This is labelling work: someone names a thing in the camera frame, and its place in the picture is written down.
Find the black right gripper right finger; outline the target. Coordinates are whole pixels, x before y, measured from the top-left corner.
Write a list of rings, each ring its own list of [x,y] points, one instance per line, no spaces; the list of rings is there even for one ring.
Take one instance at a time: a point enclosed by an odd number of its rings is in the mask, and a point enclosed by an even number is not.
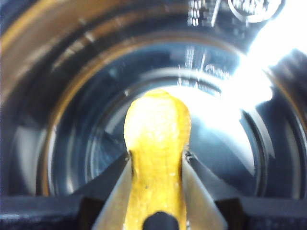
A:
[[[242,195],[189,151],[182,183],[192,230],[305,230],[306,200]]]

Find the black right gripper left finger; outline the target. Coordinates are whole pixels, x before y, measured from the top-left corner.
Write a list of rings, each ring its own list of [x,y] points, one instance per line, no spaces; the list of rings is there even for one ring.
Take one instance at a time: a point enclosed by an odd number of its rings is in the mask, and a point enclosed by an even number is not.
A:
[[[124,153],[71,195],[1,196],[2,230],[121,230],[131,186]]]

